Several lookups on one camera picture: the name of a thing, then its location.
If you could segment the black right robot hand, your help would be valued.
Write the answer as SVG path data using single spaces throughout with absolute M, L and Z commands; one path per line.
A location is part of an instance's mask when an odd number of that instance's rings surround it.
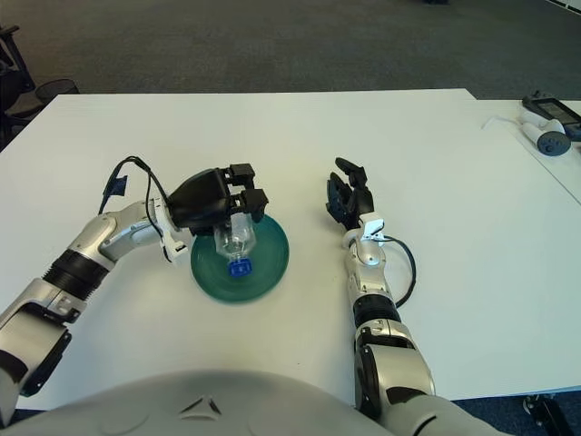
M 331 172 L 327 180 L 326 209 L 330 216 L 347 231 L 359 227 L 359 218 L 374 212 L 372 193 L 367 186 L 368 177 L 363 166 L 337 157 L 336 166 L 348 177 L 345 183 Z

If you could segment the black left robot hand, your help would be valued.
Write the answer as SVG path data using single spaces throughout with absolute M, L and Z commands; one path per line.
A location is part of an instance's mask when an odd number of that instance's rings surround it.
M 216 227 L 228 226 L 238 213 L 259 222 L 269 200 L 262 189 L 254 186 L 254 176 L 248 163 L 195 174 L 168 197 L 172 223 L 193 235 L 209 235 Z

